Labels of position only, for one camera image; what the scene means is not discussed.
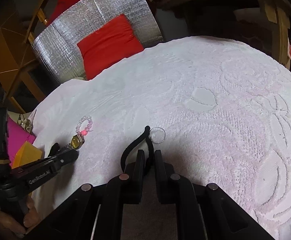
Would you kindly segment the person left hand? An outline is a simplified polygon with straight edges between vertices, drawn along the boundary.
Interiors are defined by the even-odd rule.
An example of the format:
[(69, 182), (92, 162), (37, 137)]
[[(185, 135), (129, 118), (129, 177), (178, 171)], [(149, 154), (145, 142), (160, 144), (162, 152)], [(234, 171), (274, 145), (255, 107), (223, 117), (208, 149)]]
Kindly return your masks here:
[(26, 205), (28, 213), (25, 214), (22, 224), (0, 210), (0, 235), (4, 239), (20, 239), (18, 235), (28, 234), (41, 222), (31, 196), (27, 196)]

